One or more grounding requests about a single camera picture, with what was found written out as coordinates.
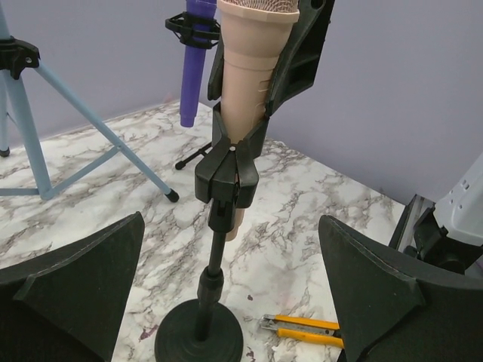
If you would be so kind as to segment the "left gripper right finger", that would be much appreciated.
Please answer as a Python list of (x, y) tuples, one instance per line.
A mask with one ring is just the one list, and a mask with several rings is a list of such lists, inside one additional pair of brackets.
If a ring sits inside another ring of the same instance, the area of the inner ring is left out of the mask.
[(482, 281), (318, 224), (346, 361), (480, 361)]

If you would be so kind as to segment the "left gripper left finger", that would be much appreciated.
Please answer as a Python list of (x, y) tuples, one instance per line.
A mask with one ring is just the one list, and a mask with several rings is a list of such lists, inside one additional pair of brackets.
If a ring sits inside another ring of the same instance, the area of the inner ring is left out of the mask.
[(140, 257), (133, 213), (1, 270), (3, 361), (110, 361)]

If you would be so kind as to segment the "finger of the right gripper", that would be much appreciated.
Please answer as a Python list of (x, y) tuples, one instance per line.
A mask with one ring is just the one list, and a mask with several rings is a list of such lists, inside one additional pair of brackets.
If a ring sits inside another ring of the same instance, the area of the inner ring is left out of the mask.
[(211, 67), (208, 80), (207, 98), (210, 101), (218, 100), (223, 88), (224, 47), (218, 47)]
[(266, 116), (314, 84), (334, 0), (299, 2), (300, 16), (291, 30), (269, 86)]

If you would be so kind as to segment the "beige microphone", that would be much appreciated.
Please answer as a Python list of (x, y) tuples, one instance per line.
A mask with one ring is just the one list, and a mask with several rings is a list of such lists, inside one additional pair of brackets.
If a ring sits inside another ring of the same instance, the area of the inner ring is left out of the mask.
[(218, 1), (224, 46), (220, 114), (232, 144), (263, 119), (270, 80), (298, 21), (298, 1)]

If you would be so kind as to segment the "black round-base mic stand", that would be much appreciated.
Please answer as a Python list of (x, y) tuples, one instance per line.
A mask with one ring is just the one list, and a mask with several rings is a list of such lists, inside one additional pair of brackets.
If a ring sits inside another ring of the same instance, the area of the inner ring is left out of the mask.
[(264, 118), (234, 143), (223, 123), (221, 105), (213, 108), (212, 149), (195, 167), (195, 196), (211, 206), (208, 226), (213, 232), (208, 266), (200, 275), (196, 299), (173, 308), (155, 337), (157, 361), (239, 361), (244, 340), (236, 316), (220, 303), (221, 267), (227, 236), (235, 227), (235, 212), (251, 206), (259, 174), (254, 160), (265, 140)]

